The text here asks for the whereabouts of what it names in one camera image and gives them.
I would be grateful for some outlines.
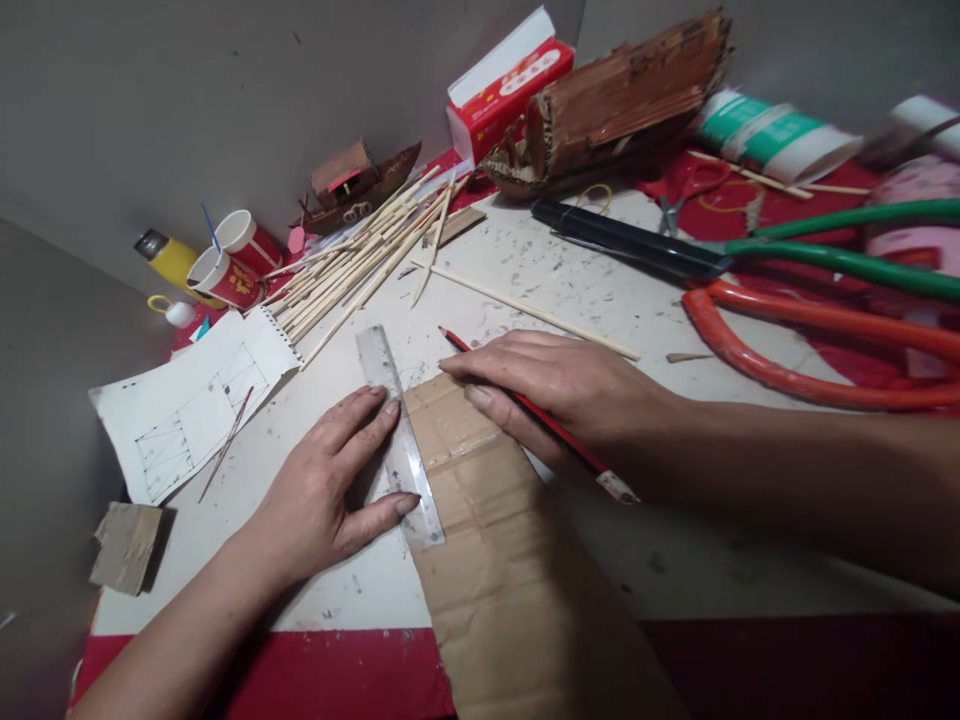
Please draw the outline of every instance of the green handle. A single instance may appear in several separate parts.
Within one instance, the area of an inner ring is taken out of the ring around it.
[[[856,210],[820,215],[797,222],[760,228],[754,237],[786,240],[799,235],[840,230],[854,225],[896,220],[913,225],[958,225],[960,226],[960,199],[921,200],[896,205],[876,205]]]
[[[925,203],[905,203],[921,205]],[[809,245],[792,242],[757,242],[734,240],[727,244],[727,255],[736,258],[776,258],[792,260],[804,265],[832,270],[862,280],[903,290],[912,295],[960,304],[960,278],[943,275],[930,270],[897,265],[880,258],[840,250],[827,245]]]

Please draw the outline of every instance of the hand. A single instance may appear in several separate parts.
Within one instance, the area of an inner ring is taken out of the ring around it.
[[[238,533],[281,586],[346,560],[420,502],[413,493],[391,493],[355,513],[344,506],[347,488],[400,417],[400,406],[392,401],[360,429],[383,398],[382,387],[365,385],[330,408],[287,456]]]
[[[635,474],[644,439],[669,431],[692,401],[658,385],[601,345],[514,330],[440,363],[460,380],[480,380],[522,395],[548,411],[622,477]],[[467,399],[551,467],[566,452],[496,388],[469,385]]]

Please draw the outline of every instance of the wooden model ship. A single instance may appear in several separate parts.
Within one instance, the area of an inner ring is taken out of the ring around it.
[[[530,99],[526,139],[508,132],[481,169],[528,201],[657,162],[723,82],[730,24],[718,8],[556,80]]]
[[[329,235],[367,217],[403,185],[420,157],[420,143],[374,166],[366,144],[359,140],[310,173],[319,207],[300,200],[302,215],[290,224],[314,235]]]

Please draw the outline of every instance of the clear ruler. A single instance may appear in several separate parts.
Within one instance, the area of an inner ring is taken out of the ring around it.
[[[403,519],[402,527],[407,544],[412,549],[420,549],[445,542],[440,515],[433,502],[433,492],[423,468],[420,448],[413,435],[410,415],[403,403],[403,386],[400,375],[390,352],[387,333],[382,325],[374,325],[357,333],[357,349],[360,351],[360,365],[371,385],[383,385],[387,390],[387,402],[400,401],[400,420],[397,429],[390,436],[387,451],[383,457],[383,467],[387,481],[393,490],[414,492],[420,495],[420,504]]]

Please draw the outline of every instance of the spiral notebook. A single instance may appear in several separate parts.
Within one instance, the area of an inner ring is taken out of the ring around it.
[[[273,316],[222,317],[190,352],[142,375],[89,391],[130,498],[159,505],[254,416],[300,356]],[[250,398],[244,407],[244,400]]]

